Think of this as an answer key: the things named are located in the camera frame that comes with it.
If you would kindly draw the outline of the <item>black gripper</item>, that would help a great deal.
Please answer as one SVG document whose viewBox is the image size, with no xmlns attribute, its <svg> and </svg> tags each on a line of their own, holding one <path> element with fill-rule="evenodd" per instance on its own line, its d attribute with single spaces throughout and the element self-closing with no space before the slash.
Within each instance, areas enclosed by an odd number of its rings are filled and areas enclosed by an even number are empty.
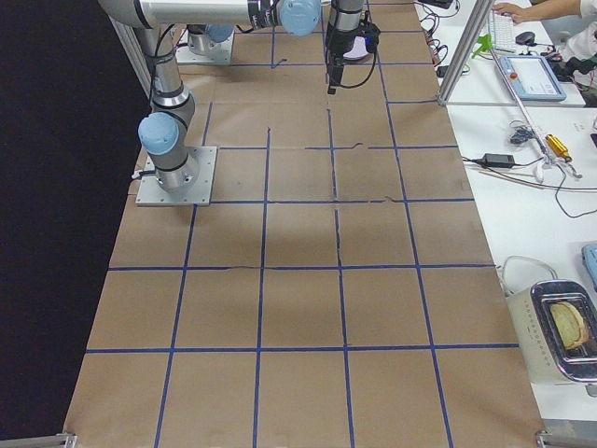
<svg viewBox="0 0 597 448">
<path fill-rule="evenodd" d="M 328 77 L 327 93 L 334 95 L 341 87 L 344 70 L 344 54 L 354 46 L 355 30 L 342 31 L 335 27 L 326 29 L 326 71 Z"/>
</svg>

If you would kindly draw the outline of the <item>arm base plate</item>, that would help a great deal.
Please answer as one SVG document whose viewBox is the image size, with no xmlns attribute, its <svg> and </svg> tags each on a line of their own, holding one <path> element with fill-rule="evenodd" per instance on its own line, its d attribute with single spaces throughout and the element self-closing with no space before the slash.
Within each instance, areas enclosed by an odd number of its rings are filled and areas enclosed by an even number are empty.
<svg viewBox="0 0 597 448">
<path fill-rule="evenodd" d="M 139 206 L 209 206 L 218 147 L 186 147 L 186 163 L 176 171 L 158 170 L 146 158 L 145 175 L 139 178 L 136 204 Z"/>
<path fill-rule="evenodd" d="M 181 65 L 229 65 L 231 62 L 234 33 L 217 49 L 207 56 L 200 56 L 190 51 L 187 46 L 187 28 L 179 37 L 176 44 L 176 60 Z"/>
</svg>

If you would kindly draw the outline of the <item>person hand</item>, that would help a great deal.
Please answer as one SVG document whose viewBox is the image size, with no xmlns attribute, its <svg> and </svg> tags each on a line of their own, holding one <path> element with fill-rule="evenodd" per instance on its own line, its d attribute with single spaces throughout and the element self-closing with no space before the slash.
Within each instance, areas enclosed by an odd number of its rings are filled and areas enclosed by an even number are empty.
<svg viewBox="0 0 597 448">
<path fill-rule="evenodd" d="M 520 7 L 508 2 L 495 3 L 492 7 L 492 11 L 500 16 L 509 17 L 517 24 L 528 21 L 526 18 L 527 10 L 525 7 Z"/>
</svg>

